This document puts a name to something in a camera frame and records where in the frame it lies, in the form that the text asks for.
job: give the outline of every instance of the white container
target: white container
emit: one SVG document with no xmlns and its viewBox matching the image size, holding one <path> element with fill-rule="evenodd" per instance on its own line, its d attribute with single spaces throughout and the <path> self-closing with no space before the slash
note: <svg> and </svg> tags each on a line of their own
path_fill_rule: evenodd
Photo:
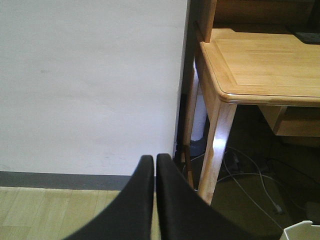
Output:
<svg viewBox="0 0 320 240">
<path fill-rule="evenodd" d="M 320 240 L 320 225 L 312 221 L 302 221 L 286 227 L 280 240 Z"/>
</svg>

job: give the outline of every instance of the gray baseboard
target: gray baseboard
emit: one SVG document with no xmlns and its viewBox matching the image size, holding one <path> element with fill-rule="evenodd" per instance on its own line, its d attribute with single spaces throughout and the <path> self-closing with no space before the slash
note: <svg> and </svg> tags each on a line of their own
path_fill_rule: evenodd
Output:
<svg viewBox="0 0 320 240">
<path fill-rule="evenodd" d="M 0 187 L 122 190 L 131 176 L 0 171 Z"/>
</svg>

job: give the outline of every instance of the white wall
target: white wall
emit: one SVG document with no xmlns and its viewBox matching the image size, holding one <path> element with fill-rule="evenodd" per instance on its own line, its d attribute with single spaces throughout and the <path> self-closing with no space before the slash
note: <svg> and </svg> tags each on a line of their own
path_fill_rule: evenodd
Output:
<svg viewBox="0 0 320 240">
<path fill-rule="evenodd" d="M 0 171 L 131 175 L 172 153 L 186 0 L 1 0 Z"/>
</svg>

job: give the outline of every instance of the desk leg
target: desk leg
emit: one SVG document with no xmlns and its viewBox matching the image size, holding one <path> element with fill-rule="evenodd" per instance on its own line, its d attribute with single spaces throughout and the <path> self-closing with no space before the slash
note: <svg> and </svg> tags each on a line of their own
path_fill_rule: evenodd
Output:
<svg viewBox="0 0 320 240">
<path fill-rule="evenodd" d="M 198 194 L 211 204 L 237 105 L 215 99 Z"/>
<path fill-rule="evenodd" d="M 186 109 L 185 109 L 185 122 L 184 122 L 184 131 L 183 131 L 183 140 L 182 140 L 182 151 L 181 151 L 181 162 L 185 163 L 185 169 L 187 172 L 187 180 L 192 187 L 194 188 L 194 177 L 191 166 L 190 159 L 190 141 L 192 128 L 194 124 L 194 115 L 195 108 L 197 103 L 197 93 L 199 87 L 199 79 L 195 74 L 195 70 L 193 69 L 192 79 L 190 79 L 189 93 L 186 101 Z"/>
</svg>

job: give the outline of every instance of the electrical cable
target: electrical cable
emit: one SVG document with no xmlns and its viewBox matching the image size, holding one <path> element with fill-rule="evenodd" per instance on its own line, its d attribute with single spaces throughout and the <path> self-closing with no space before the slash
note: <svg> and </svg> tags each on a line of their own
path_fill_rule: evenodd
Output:
<svg viewBox="0 0 320 240">
<path fill-rule="evenodd" d="M 310 179 L 311 181 L 313 181 L 316 185 L 319 185 L 320 186 L 320 182 L 316 181 L 314 178 L 312 178 L 311 176 L 307 175 L 306 173 L 300 171 L 299 169 L 279 160 L 279 159 L 276 159 L 276 158 L 273 158 L 273 157 L 268 157 L 267 158 L 267 161 L 277 161 L 278 163 L 281 163 L 285 166 L 287 166 L 288 168 L 291 168 L 293 170 L 295 170 L 296 172 L 300 173 L 301 175 L 305 176 L 306 178 Z"/>
<path fill-rule="evenodd" d="M 231 175 L 228 175 L 228 176 L 225 176 L 225 177 L 222 177 L 220 178 L 216 183 L 220 183 L 228 178 L 231 178 L 231 176 L 247 176 L 247 175 L 254 175 L 254 176 L 259 176 L 260 174 L 259 173 L 256 173 L 256 172 L 242 172 L 242 173 L 232 173 Z M 284 191 L 286 192 L 286 194 L 288 195 L 290 201 L 300 210 L 303 210 L 305 211 L 306 208 L 302 207 L 302 206 L 299 206 L 295 201 L 294 199 L 291 197 L 290 193 L 288 192 L 288 190 L 286 189 L 286 186 L 283 185 L 280 181 L 274 179 L 273 177 L 271 176 L 268 176 L 268 175 L 265 175 L 265 174 L 262 174 L 262 176 L 264 178 L 267 178 L 267 179 L 270 179 L 272 181 L 274 181 L 275 183 L 277 183 L 278 185 L 280 185 Z"/>
<path fill-rule="evenodd" d="M 228 149 L 231 149 L 231 150 L 233 150 L 233 151 L 236 151 L 236 152 L 238 152 L 238 153 L 240 153 L 240 154 L 242 154 L 243 156 L 245 156 L 247 159 L 249 159 L 249 160 L 254 164 L 254 166 L 256 167 L 256 169 L 258 170 L 258 173 L 259 173 L 259 175 L 260 175 L 262 187 L 263 187 L 263 189 L 264 189 L 265 194 L 266 194 L 267 197 L 270 199 L 272 205 L 275 207 L 276 212 L 277 212 L 278 214 L 282 214 L 282 213 L 283 213 L 283 210 L 282 210 L 282 208 L 279 206 L 279 204 L 275 203 L 275 201 L 274 201 L 274 200 L 272 199 L 272 197 L 270 196 L 270 194 L 269 194 L 269 192 L 268 192 L 268 190 L 267 190 L 267 187 L 266 187 L 264 178 L 263 178 L 263 176 L 262 176 L 261 170 L 260 170 L 259 166 L 256 164 L 256 162 L 253 161 L 253 160 L 251 159 L 251 157 L 249 157 L 248 155 L 246 155 L 245 153 L 243 153 L 242 151 L 240 151 L 240 150 L 238 150 L 238 149 L 236 149 L 236 148 L 234 148 L 234 147 L 227 146 L 227 148 L 228 148 Z"/>
<path fill-rule="evenodd" d="M 198 158 L 201 158 L 202 156 L 204 156 L 205 155 L 205 153 L 203 153 L 203 154 L 200 154 L 199 156 L 196 156 L 195 158 L 192 158 L 190 161 L 192 162 L 193 160 L 196 160 L 196 159 L 198 159 Z M 185 171 L 185 168 L 186 168 L 186 165 L 184 165 L 183 166 L 183 168 L 182 168 L 182 172 L 184 172 Z"/>
<path fill-rule="evenodd" d="M 283 230 L 284 228 L 273 218 L 271 217 L 247 192 L 246 190 L 241 186 L 241 184 L 236 180 L 236 178 L 231 174 L 231 172 L 229 171 L 225 158 L 222 159 L 224 167 L 226 169 L 226 171 L 228 172 L 228 174 L 231 176 L 231 178 L 235 181 L 235 183 L 239 186 L 239 188 L 244 192 L 244 194 L 254 203 L 254 205 L 256 205 L 265 215 L 267 215 L 273 222 L 274 224 L 276 224 L 281 230 Z"/>
</svg>

